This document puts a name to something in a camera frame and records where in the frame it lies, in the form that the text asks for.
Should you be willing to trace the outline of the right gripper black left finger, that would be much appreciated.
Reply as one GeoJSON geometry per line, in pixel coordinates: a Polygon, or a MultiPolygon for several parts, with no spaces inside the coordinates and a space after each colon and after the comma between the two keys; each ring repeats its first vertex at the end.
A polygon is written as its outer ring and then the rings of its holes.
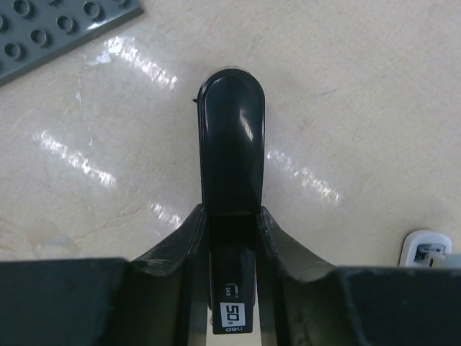
{"type": "Polygon", "coordinates": [[[3,345],[204,345],[207,216],[139,258],[1,263],[3,345]]]}

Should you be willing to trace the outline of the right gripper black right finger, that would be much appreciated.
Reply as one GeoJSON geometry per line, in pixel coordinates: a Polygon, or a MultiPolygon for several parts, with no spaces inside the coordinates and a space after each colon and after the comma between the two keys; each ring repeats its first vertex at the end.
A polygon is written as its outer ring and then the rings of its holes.
{"type": "Polygon", "coordinates": [[[460,271],[337,267],[256,217],[263,345],[458,345],[460,271]]]}

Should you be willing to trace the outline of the light blue stapler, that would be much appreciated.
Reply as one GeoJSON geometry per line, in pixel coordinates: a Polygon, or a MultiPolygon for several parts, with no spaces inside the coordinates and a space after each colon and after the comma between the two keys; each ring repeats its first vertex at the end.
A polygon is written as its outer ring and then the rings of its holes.
{"type": "Polygon", "coordinates": [[[436,231],[412,231],[403,241],[399,267],[433,266],[436,258],[443,259],[452,253],[452,240],[436,231]]]}

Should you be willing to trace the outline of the black stapler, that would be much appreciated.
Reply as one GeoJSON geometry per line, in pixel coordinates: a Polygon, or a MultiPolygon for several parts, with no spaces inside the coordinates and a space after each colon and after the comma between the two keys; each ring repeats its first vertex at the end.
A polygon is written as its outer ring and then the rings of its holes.
{"type": "Polygon", "coordinates": [[[197,115],[202,205],[210,235],[212,332],[250,333],[264,177],[264,91],[248,71],[220,69],[200,87],[197,115]]]}

